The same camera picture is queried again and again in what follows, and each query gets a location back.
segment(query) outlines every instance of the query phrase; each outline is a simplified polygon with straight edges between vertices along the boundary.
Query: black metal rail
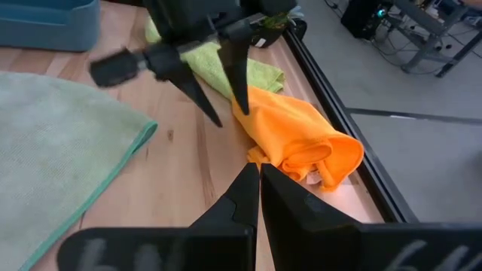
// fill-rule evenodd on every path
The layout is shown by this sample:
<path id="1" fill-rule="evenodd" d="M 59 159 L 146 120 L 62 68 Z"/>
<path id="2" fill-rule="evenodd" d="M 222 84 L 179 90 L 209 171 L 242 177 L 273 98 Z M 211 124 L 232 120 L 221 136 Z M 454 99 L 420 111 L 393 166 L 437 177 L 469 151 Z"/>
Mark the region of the black metal rail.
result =
<path id="1" fill-rule="evenodd" d="M 398 191 L 360 129 L 355 124 L 328 79 L 313 59 L 304 43 L 291 31 L 283 34 L 298 64 L 335 129 L 360 140 L 365 157 L 358 173 L 386 222 L 418 222 L 407 202 Z"/>

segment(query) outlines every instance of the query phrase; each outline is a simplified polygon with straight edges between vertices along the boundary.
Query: folded cloth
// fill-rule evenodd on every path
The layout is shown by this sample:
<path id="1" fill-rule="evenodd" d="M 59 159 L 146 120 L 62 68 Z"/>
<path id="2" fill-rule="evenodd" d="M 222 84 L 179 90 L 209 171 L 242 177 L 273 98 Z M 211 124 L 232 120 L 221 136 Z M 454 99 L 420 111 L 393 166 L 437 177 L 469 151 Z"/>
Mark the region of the folded cloth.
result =
<path id="1" fill-rule="evenodd" d="M 335 190 L 360 164 L 362 144 L 341 132 L 308 102 L 249 87 L 250 114 L 233 114 L 258 146 L 249 162 L 271 163 L 295 181 L 318 169 L 323 191 Z"/>
<path id="2" fill-rule="evenodd" d="M 28 270 L 157 124 L 91 87 L 0 72 L 0 127 L 0 270 Z"/>
<path id="3" fill-rule="evenodd" d="M 145 25 L 145 38 L 149 43 L 160 40 L 156 26 L 149 17 Z M 233 95 L 229 81 L 224 73 L 218 57 L 219 45 L 208 42 L 194 50 L 182 54 L 182 59 L 209 86 L 217 90 L 224 97 L 230 99 Z M 283 88 L 285 76 L 283 71 L 271 65 L 248 59 L 248 85 L 259 87 L 270 92 L 279 92 Z"/>

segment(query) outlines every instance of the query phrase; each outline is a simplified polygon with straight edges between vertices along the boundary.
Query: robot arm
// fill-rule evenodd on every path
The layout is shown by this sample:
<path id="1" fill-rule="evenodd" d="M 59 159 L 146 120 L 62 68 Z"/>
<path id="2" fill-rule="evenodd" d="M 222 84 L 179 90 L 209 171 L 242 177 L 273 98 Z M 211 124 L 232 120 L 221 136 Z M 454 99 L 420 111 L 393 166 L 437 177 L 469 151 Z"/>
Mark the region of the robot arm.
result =
<path id="1" fill-rule="evenodd" d="M 151 70 L 159 81 L 171 81 L 217 125 L 221 121 L 180 53 L 217 38 L 219 59 L 233 94 L 249 114 L 246 65 L 252 38 L 250 24 L 264 16 L 288 12 L 295 0 L 144 0 L 162 41 L 141 50 L 127 49 L 92 62 L 99 87 L 112 87 Z"/>

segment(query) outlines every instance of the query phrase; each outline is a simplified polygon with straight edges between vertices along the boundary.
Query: yellow-green cloth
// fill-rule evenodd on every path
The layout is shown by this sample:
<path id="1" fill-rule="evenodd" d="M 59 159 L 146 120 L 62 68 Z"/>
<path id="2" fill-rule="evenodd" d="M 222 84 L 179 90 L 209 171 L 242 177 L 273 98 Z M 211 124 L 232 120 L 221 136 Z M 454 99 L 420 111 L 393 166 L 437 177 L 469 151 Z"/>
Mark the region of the yellow-green cloth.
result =
<path id="1" fill-rule="evenodd" d="M 160 36 L 151 19 L 145 27 L 145 37 L 148 42 L 159 41 Z M 194 50 L 182 55 L 182 59 L 189 64 L 191 69 L 199 75 L 209 86 L 217 90 L 224 97 L 230 99 L 233 92 L 229 80 L 223 71 L 221 60 L 218 57 L 219 45 L 208 42 Z M 285 76 L 277 67 L 248 59 L 247 68 L 248 85 L 277 93 L 283 88 Z"/>

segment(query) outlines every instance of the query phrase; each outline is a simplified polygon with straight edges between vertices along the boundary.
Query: teal towel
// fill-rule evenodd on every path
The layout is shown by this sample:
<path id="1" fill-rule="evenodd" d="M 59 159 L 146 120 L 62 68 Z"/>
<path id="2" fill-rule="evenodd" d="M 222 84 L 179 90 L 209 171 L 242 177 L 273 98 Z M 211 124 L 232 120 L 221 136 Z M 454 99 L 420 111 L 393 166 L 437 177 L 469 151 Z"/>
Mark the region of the teal towel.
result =
<path id="1" fill-rule="evenodd" d="M 157 124 L 91 87 L 0 72 L 0 270 L 28 270 Z"/>

